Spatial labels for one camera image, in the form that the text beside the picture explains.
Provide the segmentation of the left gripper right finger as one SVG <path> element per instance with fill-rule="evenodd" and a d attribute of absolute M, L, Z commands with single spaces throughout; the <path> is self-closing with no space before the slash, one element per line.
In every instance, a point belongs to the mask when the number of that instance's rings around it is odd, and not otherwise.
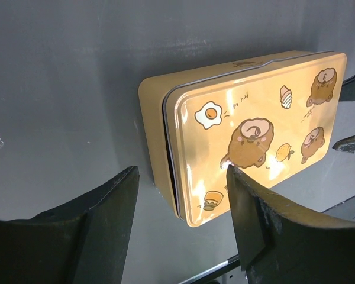
<path fill-rule="evenodd" d="M 311 210 L 234 166 L 227 189 L 249 283 L 355 283 L 355 222 Z"/>

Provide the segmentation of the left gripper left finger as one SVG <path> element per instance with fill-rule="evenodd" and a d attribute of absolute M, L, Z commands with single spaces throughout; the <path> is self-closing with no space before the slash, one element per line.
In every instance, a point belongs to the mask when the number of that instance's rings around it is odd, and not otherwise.
<path fill-rule="evenodd" d="M 0 283 L 120 283 L 139 180 L 130 166 L 33 218 L 0 220 Z"/>

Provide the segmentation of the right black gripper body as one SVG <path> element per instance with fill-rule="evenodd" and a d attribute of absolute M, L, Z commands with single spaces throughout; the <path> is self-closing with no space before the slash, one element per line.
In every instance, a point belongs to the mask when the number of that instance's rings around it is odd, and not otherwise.
<path fill-rule="evenodd" d="M 355 225 L 355 196 L 322 212 L 319 221 L 322 225 Z"/>

